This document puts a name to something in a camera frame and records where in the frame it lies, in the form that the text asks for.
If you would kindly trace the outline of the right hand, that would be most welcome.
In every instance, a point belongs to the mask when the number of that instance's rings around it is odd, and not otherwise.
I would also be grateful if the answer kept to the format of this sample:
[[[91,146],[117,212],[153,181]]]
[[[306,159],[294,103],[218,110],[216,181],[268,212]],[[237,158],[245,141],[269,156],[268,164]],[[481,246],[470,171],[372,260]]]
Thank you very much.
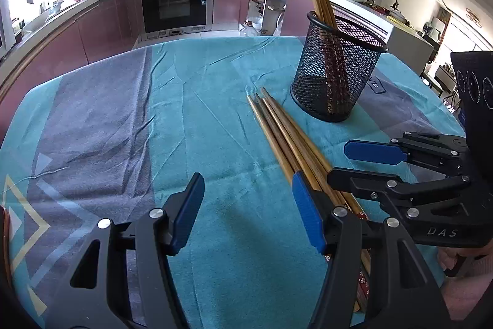
[[[453,321],[469,315],[492,280],[492,241],[480,249],[439,248],[437,259],[446,270],[455,266],[459,256],[480,259],[473,260],[463,276],[446,279],[442,285],[441,293]]]

